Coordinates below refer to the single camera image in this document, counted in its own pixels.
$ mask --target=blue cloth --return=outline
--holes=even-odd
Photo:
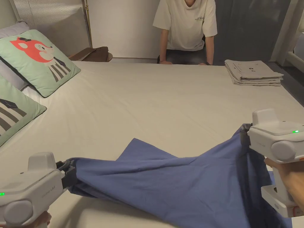
[[[116,161],[73,158],[71,193],[125,203],[184,228],[291,228],[261,197],[264,157],[230,140],[198,157],[177,158],[134,139]]]

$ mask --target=green pillow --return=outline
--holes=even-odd
[[[37,30],[0,39],[0,59],[48,97],[80,69]]]
[[[0,75],[0,147],[46,109]]]

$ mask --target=stack of folded laundry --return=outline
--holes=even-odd
[[[281,86],[282,76],[284,76],[272,71],[262,61],[239,62],[226,60],[225,66],[235,85]]]

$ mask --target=mattress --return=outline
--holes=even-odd
[[[50,151],[115,160],[133,138],[178,157],[198,156],[229,139],[257,109],[304,123],[304,108],[283,87],[237,86],[222,66],[75,62],[81,72],[48,98],[47,111],[0,148],[0,171],[27,169]],[[65,192],[49,227],[172,227],[137,209]],[[300,227],[303,218],[296,218]]]

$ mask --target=finger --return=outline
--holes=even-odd
[[[274,162],[273,160],[271,160],[271,159],[269,159],[269,158],[266,158],[265,160],[264,160],[264,162],[266,163],[266,165],[269,165],[271,168],[273,168],[273,167],[277,167],[277,163],[276,162]]]
[[[51,220],[52,216],[48,213],[48,212],[43,212],[36,220],[33,224],[31,224],[30,226],[27,226],[26,228],[34,228],[34,227],[38,227],[41,224],[44,223],[49,223]]]

